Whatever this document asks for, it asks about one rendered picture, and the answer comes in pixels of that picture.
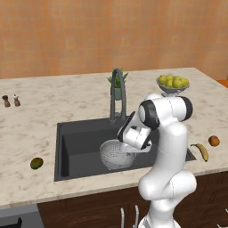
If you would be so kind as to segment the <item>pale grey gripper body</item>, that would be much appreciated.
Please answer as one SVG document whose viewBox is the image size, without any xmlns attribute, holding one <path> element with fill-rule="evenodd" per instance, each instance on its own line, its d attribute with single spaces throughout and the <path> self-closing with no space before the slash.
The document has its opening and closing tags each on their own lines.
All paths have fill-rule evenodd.
<svg viewBox="0 0 228 228">
<path fill-rule="evenodd" d="M 122 143 L 121 151 L 124 153 L 147 153 L 151 150 L 151 145 L 147 146 L 145 149 L 137 149 L 126 143 Z"/>
</svg>

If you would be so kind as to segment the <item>white mesh colander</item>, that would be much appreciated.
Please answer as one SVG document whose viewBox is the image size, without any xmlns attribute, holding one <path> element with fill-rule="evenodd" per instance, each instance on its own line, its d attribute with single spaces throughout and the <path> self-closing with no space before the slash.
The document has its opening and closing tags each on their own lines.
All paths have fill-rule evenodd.
<svg viewBox="0 0 228 228">
<path fill-rule="evenodd" d="M 103 165 L 109 170 L 130 167 L 136 154 L 129 150 L 129 146 L 119 140 L 108 140 L 100 147 L 100 157 Z"/>
</svg>

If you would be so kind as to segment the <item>dark grey arched faucet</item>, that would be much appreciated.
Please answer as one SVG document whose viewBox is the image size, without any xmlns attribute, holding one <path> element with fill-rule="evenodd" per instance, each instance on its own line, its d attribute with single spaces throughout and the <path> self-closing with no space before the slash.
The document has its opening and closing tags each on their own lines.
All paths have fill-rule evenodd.
<svg viewBox="0 0 228 228">
<path fill-rule="evenodd" d="M 126 120 L 126 88 L 125 83 L 123 79 L 123 75 L 120 71 L 120 69 L 114 69 L 112 72 L 112 82 L 110 87 L 110 123 L 115 124 L 116 118 L 115 118 L 115 81 L 116 76 L 119 77 L 120 81 L 120 89 L 121 89 L 121 101 L 122 101 L 122 108 L 121 108 L 121 114 L 120 118 L 122 121 Z"/>
</svg>

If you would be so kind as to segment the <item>dark grey sink basin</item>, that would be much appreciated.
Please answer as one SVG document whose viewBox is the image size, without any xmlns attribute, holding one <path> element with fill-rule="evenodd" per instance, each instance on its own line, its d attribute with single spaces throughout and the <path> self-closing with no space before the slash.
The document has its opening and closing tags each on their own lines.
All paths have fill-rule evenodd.
<svg viewBox="0 0 228 228">
<path fill-rule="evenodd" d="M 159 131 L 152 131 L 151 150 L 137 154 L 133 164 L 127 168 L 109 170 L 101 161 L 100 147 L 117 138 L 124 121 L 117 117 L 111 124 L 108 118 L 63 122 L 57 124 L 54 181 L 63 181 L 92 175 L 151 167 L 157 156 Z"/>
</svg>

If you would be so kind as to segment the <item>yellow banana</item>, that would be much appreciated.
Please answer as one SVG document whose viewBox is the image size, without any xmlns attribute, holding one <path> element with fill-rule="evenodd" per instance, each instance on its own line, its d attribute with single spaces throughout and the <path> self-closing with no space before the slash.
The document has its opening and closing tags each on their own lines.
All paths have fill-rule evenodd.
<svg viewBox="0 0 228 228">
<path fill-rule="evenodd" d="M 205 146 L 200 143 L 195 143 L 192 146 L 198 148 L 204 161 L 208 162 L 208 150 L 205 148 Z"/>
</svg>

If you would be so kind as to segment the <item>orange peach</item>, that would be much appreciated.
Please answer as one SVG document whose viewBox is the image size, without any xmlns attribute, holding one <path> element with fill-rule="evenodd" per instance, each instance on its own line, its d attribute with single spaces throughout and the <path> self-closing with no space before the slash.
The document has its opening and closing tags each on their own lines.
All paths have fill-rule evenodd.
<svg viewBox="0 0 228 228">
<path fill-rule="evenodd" d="M 216 136 L 216 135 L 211 135 L 209 138 L 208 138 L 208 142 L 211 146 L 218 146 L 220 144 L 220 140 L 219 138 Z"/>
</svg>

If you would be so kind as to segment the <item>green mango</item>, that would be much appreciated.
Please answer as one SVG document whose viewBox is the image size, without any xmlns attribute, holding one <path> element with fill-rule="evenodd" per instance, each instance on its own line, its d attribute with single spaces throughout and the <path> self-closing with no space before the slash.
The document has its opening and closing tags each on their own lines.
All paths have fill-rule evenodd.
<svg viewBox="0 0 228 228">
<path fill-rule="evenodd" d="M 34 158 L 30 162 L 30 167 L 34 170 L 39 169 L 44 164 L 41 158 Z"/>
</svg>

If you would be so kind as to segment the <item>green plant in pot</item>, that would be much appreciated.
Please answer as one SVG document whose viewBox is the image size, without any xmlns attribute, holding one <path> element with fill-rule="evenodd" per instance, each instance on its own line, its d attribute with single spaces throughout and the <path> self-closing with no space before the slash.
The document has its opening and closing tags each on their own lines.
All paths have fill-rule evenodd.
<svg viewBox="0 0 228 228">
<path fill-rule="evenodd" d="M 123 68 L 120 69 L 122 76 L 123 76 L 123 80 L 124 83 L 126 82 L 126 77 L 128 75 L 128 72 L 126 74 L 123 73 Z M 112 77 L 107 77 L 108 81 L 110 83 L 112 83 Z M 116 75 L 116 79 L 115 79 L 115 100 L 116 101 L 120 101 L 121 100 L 121 84 L 120 84 L 120 79 L 119 79 L 119 75 Z"/>
</svg>

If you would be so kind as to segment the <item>grey fruit bowl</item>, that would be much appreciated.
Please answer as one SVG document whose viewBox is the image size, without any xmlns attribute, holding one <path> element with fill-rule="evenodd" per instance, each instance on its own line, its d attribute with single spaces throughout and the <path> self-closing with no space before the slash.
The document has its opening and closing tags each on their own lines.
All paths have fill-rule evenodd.
<svg viewBox="0 0 228 228">
<path fill-rule="evenodd" d="M 180 87 L 180 88 L 174 88 L 174 87 L 166 87 L 164 85 L 161 85 L 159 83 L 159 79 L 156 78 L 156 82 L 159 86 L 159 88 L 162 90 L 162 95 L 164 97 L 175 97 L 177 96 L 179 93 L 183 92 L 184 90 L 186 90 L 187 88 L 189 88 L 190 86 L 186 86 L 186 87 Z"/>
</svg>

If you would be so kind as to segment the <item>dark brown cabinet door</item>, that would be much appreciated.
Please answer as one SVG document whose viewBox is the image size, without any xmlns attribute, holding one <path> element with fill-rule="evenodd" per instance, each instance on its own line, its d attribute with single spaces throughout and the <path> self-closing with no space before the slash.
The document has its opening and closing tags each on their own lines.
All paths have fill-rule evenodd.
<svg viewBox="0 0 228 228">
<path fill-rule="evenodd" d="M 127 190 L 59 199 L 37 205 L 45 228 L 120 228 L 123 208 L 128 216 Z"/>
<path fill-rule="evenodd" d="M 196 177 L 197 189 L 176 208 L 181 228 L 228 228 L 228 171 Z"/>
</svg>

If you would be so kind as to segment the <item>brown salt shaker white cap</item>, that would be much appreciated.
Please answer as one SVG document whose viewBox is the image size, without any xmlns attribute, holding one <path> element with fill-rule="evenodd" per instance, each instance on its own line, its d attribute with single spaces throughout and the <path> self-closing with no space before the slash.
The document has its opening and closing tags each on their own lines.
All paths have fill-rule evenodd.
<svg viewBox="0 0 228 228">
<path fill-rule="evenodd" d="M 14 105 L 16 107 L 19 107 L 20 106 L 19 96 L 17 94 L 14 94 L 12 98 L 14 99 Z"/>
</svg>

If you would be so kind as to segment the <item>grey dishwasher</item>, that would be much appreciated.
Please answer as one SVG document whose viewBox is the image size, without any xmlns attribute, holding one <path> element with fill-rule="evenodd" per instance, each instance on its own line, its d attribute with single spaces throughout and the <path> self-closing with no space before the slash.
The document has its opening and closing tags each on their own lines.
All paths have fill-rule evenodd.
<svg viewBox="0 0 228 228">
<path fill-rule="evenodd" d="M 36 204 L 0 209 L 0 226 L 14 224 L 19 217 L 22 219 L 21 228 L 45 228 Z"/>
</svg>

